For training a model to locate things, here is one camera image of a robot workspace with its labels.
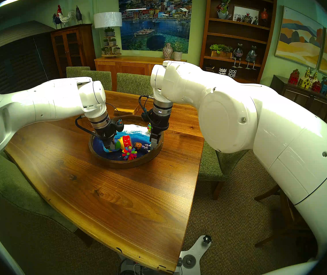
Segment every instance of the colorful spiky ball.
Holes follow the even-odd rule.
[[[134,147],[128,146],[122,150],[121,155],[124,157],[124,160],[133,160],[137,158],[137,151],[135,150]]]

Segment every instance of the round wooden bowl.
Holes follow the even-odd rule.
[[[144,122],[142,117],[140,115],[122,115],[122,116],[117,116],[112,118],[111,120],[117,121],[118,119],[121,119],[123,121],[124,124],[135,124],[135,125],[139,125],[139,126],[148,126],[147,122]],[[91,150],[91,153],[97,157],[98,159],[101,160],[101,162],[109,167],[109,168],[134,168],[136,166],[140,166],[142,164],[145,164],[147,162],[149,162],[150,160],[152,160],[155,156],[158,155],[158,153],[161,151],[162,146],[163,146],[163,132],[161,133],[161,138],[158,142],[158,145],[152,150],[150,151],[148,154],[145,154],[139,158],[136,158],[134,160],[127,160],[127,161],[113,161],[113,160],[109,160],[107,158],[103,158],[100,155],[98,155],[94,149],[93,149],[93,139],[95,138],[95,136],[90,136],[90,140],[88,142],[88,146]]]

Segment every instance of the boat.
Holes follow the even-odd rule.
[[[154,29],[142,29],[142,30],[139,30],[137,32],[134,33],[134,36],[142,36],[142,35],[147,35],[147,34],[150,34],[152,32],[154,32],[155,30]]]

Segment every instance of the knob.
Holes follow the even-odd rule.
[[[208,244],[212,241],[212,238],[210,237],[210,235],[205,235],[203,237],[203,241],[204,241],[204,243]]]

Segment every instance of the white lampshade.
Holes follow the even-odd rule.
[[[100,12],[93,15],[93,21],[95,28],[123,25],[120,12]]]

